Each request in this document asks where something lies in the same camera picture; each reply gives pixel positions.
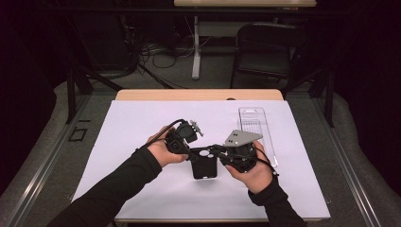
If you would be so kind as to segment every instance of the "white paper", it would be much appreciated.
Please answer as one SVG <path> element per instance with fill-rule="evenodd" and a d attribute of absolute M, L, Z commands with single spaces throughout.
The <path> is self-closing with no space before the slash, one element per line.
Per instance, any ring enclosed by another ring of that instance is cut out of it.
<path fill-rule="evenodd" d="M 113 101 L 74 199 L 107 176 L 148 138 L 177 119 L 195 120 L 203 137 L 191 148 L 222 144 L 237 128 L 238 108 L 262 107 L 280 165 L 279 182 L 304 219 L 330 218 L 322 191 L 286 101 Z M 189 162 L 168 165 L 116 219 L 266 219 L 243 183 L 218 161 L 215 179 L 195 180 Z"/>

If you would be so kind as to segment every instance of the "hand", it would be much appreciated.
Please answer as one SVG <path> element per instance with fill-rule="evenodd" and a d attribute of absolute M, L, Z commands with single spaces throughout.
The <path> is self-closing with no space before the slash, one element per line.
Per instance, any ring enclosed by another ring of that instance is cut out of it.
<path fill-rule="evenodd" d="M 153 154 L 161 167 L 167 166 L 168 164 L 172 163 L 181 163 L 188 158 L 187 154 L 174 154 L 168 151 L 165 144 L 165 138 L 168 132 L 171 130 L 173 130 L 173 128 L 168 129 L 160 136 L 160 138 L 156 142 L 148 146 L 148 150 Z M 159 132 L 150 136 L 148 142 L 152 140 Z"/>
<path fill-rule="evenodd" d="M 269 160 L 262 153 L 262 151 L 265 152 L 263 146 L 257 141 L 253 141 L 253 145 L 258 149 L 256 152 L 257 157 L 268 162 Z M 240 173 L 234 167 L 229 165 L 227 165 L 226 168 L 235 179 L 243 182 L 254 194 L 265 189 L 272 180 L 271 169 L 261 162 L 256 162 L 256 166 L 246 173 Z"/>

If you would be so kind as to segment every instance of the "black sleeve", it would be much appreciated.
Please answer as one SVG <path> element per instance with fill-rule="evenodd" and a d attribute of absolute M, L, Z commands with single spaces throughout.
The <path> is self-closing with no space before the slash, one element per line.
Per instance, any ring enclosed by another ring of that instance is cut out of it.
<path fill-rule="evenodd" d="M 135 196 L 161 171 L 160 164 L 147 148 L 138 149 L 47 226 L 107 226 L 125 201 Z"/>
<path fill-rule="evenodd" d="M 292 209 L 288 201 L 288 195 L 280 187 L 276 180 L 272 180 L 269 186 L 258 194 L 248 191 L 253 203 L 259 206 L 265 206 L 270 226 L 272 227 L 298 227 L 306 226 L 306 223 Z"/>

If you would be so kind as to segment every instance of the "wooden table edge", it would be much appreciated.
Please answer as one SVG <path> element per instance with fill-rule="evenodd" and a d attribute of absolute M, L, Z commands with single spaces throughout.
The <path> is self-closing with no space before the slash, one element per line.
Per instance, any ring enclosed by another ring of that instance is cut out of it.
<path fill-rule="evenodd" d="M 115 100 L 284 100 L 277 89 L 124 89 Z"/>
<path fill-rule="evenodd" d="M 175 7 L 204 7 L 204 8 L 215 8 L 215 7 L 230 7 L 230 8 L 282 8 L 282 7 L 316 7 L 316 0 L 298 0 L 298 1 L 270 1 L 270 2 L 258 2 L 258 1 L 229 1 L 229 2 L 217 2 L 212 0 L 174 0 Z"/>

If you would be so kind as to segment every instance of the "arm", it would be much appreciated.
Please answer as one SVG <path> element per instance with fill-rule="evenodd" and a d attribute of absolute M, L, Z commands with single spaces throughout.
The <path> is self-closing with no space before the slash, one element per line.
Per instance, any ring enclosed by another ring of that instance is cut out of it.
<path fill-rule="evenodd" d="M 258 149 L 257 157 L 268 161 L 263 146 L 253 142 Z M 256 166 L 247 173 L 239 173 L 232 166 L 226 166 L 231 175 L 242 181 L 249 189 L 249 196 L 253 203 L 264 206 L 271 226 L 306 226 L 305 222 L 292 209 L 288 202 L 288 195 L 273 179 L 270 168 L 257 162 Z"/>
<path fill-rule="evenodd" d="M 163 140 L 140 148 L 114 172 L 61 211 L 47 226 L 107 226 L 125 201 L 155 179 L 162 167 L 186 158 L 185 155 L 170 153 Z"/>

